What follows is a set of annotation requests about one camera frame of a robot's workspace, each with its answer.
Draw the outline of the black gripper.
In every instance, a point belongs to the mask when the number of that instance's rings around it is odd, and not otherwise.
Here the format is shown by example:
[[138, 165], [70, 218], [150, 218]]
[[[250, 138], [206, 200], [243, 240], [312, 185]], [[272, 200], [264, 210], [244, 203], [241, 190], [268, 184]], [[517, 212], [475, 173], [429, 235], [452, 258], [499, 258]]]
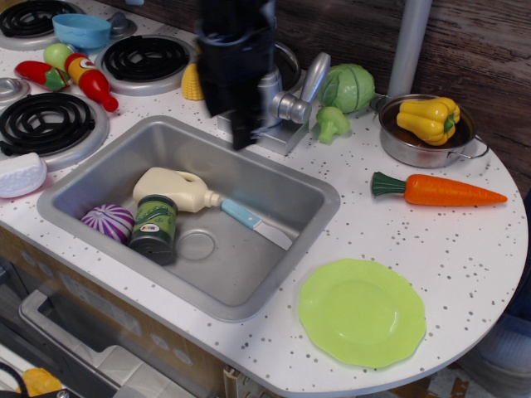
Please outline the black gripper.
[[232, 147], [256, 143], [264, 127], [258, 84], [273, 67], [275, 37], [244, 35], [222, 42], [198, 38], [197, 69], [210, 115], [230, 113]]

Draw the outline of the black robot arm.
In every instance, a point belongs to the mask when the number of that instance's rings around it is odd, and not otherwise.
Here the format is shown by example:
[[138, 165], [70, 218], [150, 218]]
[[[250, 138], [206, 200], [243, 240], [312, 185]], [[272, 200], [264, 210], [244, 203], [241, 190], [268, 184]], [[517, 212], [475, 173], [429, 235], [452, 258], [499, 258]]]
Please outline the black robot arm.
[[200, 1], [197, 70], [208, 112], [226, 114], [232, 146], [257, 142], [265, 124], [259, 84], [273, 71], [274, 1]]

